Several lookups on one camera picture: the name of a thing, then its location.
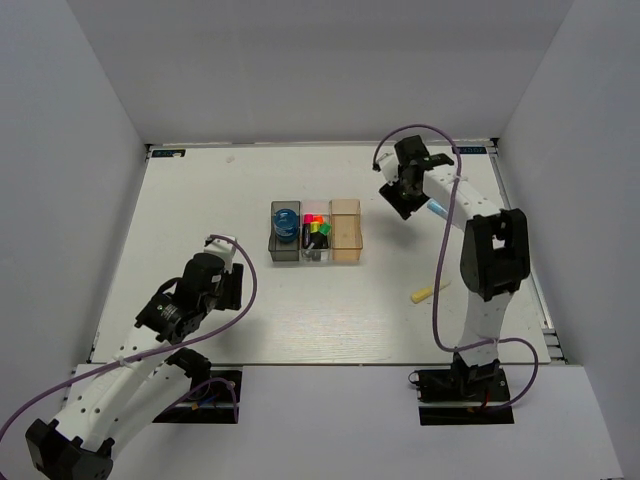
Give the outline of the clear transparent container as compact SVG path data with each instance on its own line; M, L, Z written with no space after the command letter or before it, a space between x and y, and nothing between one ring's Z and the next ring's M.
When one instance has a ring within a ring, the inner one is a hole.
M313 221L315 215L322 215L324 218L324 223L329 223L330 221L330 205L328 201L324 200L304 200L301 203L301 229L303 224L303 216L307 213L313 215ZM331 252L331 234L333 233L331 226L331 233L329 236L329 248L324 250L314 249L314 250L303 250L301 246L301 230L300 230L300 261L307 264L320 264L326 263L329 261L330 252Z

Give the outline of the yellow cap highlighter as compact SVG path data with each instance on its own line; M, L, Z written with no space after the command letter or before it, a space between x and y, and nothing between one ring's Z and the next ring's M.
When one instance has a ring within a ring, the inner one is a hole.
M319 231L319 227L320 224L313 221L312 222L312 227L311 227L311 243L309 245L309 248L306 249L306 251L309 250L313 250L318 244L319 244L319 240L317 239L317 235L318 235L318 231Z

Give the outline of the pink cap highlighter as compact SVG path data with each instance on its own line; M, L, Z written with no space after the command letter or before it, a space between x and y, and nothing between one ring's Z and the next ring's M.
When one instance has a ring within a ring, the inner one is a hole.
M301 246L303 250L309 248L311 243L311 227L313 222L313 215L307 213L303 216L303 224L301 229Z

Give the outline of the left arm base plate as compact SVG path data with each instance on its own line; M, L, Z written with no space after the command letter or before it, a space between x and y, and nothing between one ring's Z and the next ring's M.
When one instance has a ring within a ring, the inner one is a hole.
M212 370L210 376L225 379L233 386L235 395L232 395L224 382L212 382L159 414L153 422L155 424L237 424L243 371L238 368Z

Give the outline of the light blue pen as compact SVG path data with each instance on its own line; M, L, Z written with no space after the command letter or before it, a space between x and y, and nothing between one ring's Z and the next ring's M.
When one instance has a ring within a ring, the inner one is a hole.
M427 201L426 206L431 212L438 215L439 217L443 219L446 219L448 217L448 211L433 198Z

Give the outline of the right corner label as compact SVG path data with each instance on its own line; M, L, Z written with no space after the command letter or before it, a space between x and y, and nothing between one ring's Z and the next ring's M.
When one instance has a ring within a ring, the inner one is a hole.
M452 152L460 155L486 155L487 149L484 146L457 146L452 148Z

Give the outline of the pale yellow pen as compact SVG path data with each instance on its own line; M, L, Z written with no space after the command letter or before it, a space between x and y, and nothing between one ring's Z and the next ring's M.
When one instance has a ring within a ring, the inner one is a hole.
M440 291L446 288L449 284L450 284L450 281L445 281L440 284L439 288L436 288L434 285L422 288L420 290L413 292L410 295L410 299L414 304L421 303L426 299L428 299L429 297L433 296L436 291Z

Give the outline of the blue tape roll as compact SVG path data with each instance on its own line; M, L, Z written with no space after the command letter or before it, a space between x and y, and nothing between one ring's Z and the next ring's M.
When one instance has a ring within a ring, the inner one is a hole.
M277 210L272 216L276 238L282 243L292 243L299 235L299 215L289 208Z

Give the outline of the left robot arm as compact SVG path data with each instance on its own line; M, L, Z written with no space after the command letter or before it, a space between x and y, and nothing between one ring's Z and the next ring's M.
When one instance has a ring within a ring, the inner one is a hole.
M25 433L34 467L47 479L105 479L116 455L143 428L175 405L227 390L211 361L195 350L196 331L214 310L244 314L244 266L234 246L212 242L181 276L163 283L135 318L114 360L86 374L88 384L50 421Z

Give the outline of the corner label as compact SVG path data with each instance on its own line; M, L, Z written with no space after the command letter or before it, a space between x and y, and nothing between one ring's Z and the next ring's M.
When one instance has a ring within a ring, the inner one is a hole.
M486 155L487 149L484 146L457 146L452 148L452 152L460 155Z
M154 149L152 158L182 158L186 155L185 149Z

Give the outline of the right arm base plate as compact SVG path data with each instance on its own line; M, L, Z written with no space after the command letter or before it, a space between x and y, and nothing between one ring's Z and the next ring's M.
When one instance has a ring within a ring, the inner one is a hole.
M472 386L462 393L447 383L447 369L414 370L408 381L417 392L421 426L495 426L515 423L511 406L501 405L511 400L503 369L491 380Z

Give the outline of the green cap highlighter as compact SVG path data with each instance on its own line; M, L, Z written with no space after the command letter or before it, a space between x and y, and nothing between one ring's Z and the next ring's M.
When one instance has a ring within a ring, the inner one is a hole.
M320 224L317 239L319 244L314 249L324 250L329 248L329 236L331 233L331 225L328 223Z

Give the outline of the grey transparent container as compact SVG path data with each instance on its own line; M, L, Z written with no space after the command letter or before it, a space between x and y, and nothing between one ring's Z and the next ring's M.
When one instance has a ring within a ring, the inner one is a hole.
M272 216L273 214L282 208L293 209L299 215L299 235L298 239L292 243L282 243L280 242L274 233L274 229L272 226ZM268 251L271 255L271 259L273 262L296 262L299 260L299 239L300 239L300 230L301 230L301 202L286 200L286 201L272 201L271 202L271 212L270 212L270 236L268 242Z

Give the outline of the left corner label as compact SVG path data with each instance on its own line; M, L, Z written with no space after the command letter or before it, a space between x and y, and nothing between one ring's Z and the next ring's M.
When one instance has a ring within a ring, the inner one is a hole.
M186 155L185 149L154 149L152 158L182 158Z

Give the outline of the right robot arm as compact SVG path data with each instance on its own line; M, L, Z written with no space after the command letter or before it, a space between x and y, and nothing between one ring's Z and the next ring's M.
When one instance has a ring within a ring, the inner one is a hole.
M379 193L402 219L433 200L463 232L460 274L469 296L448 386L463 398L475 398L498 374L505 312L530 275L526 216L486 198L457 172L452 158L431 154L417 135L396 142L378 170L385 178Z

